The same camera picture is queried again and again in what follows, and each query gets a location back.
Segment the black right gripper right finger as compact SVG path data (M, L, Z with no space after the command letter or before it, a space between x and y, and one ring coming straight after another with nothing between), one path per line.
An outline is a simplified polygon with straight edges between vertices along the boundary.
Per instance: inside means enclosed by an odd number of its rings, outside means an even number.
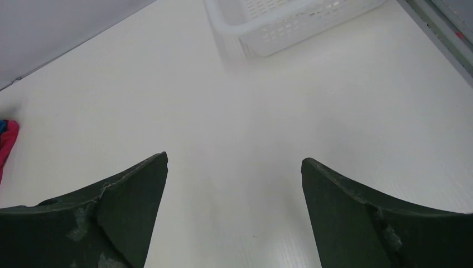
M312 158L302 188L322 267L471 267L472 215L425 207Z

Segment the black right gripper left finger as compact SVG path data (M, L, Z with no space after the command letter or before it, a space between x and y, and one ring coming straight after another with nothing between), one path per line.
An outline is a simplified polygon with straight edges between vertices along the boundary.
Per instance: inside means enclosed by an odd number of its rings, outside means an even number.
M167 163L161 152L33 207L1 209L1 266L143 267Z

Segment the blue folded t shirt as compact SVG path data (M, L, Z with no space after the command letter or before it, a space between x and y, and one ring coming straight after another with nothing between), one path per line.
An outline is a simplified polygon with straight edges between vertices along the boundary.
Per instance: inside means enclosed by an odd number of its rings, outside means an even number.
M7 131L8 121L0 120L0 135Z

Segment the white plastic basket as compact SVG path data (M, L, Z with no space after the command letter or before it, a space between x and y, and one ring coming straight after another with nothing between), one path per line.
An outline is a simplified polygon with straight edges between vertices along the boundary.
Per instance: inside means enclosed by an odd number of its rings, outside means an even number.
M218 47L231 59L265 57L379 6L383 1L205 1Z

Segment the grey aluminium frame rail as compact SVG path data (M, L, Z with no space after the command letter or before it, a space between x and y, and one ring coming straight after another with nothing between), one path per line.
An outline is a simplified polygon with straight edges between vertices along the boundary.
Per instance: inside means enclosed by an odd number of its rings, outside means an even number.
M469 85L472 85L472 1L398 1Z

